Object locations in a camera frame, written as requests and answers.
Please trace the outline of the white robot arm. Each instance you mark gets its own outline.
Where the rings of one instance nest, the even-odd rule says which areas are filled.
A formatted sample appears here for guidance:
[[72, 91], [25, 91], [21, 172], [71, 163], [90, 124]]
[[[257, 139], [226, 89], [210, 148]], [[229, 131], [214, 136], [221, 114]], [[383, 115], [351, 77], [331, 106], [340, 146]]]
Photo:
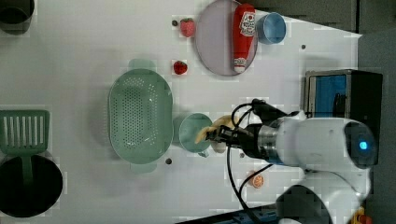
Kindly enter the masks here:
[[365, 124], [308, 118], [299, 111], [246, 127], [220, 124], [198, 134], [250, 158], [300, 168], [304, 177], [276, 199], [277, 224], [348, 224], [368, 197], [378, 147]]

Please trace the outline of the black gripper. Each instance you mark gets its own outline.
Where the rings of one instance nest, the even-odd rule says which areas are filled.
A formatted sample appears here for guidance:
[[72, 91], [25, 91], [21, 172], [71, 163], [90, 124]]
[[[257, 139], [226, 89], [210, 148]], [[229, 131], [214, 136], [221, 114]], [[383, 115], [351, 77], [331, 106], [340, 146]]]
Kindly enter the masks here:
[[220, 131], [207, 132], [205, 139], [210, 141], [222, 140], [227, 146], [242, 149], [250, 158], [263, 159], [264, 156], [258, 145], [261, 127], [261, 124], [249, 124], [246, 128], [232, 130], [227, 126], [221, 126]]

